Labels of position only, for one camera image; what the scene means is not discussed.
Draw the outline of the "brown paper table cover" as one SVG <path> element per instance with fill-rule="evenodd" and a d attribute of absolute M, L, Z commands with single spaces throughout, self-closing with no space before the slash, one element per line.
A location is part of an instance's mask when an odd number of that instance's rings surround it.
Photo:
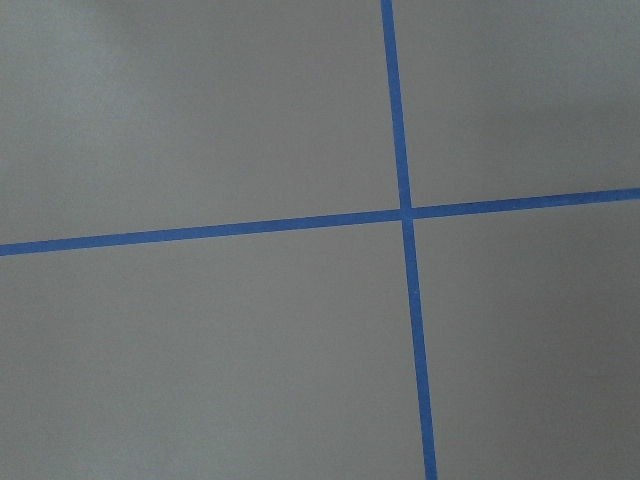
<path fill-rule="evenodd" d="M 5 1 L 5 479 L 635 479 L 635 1 Z"/>

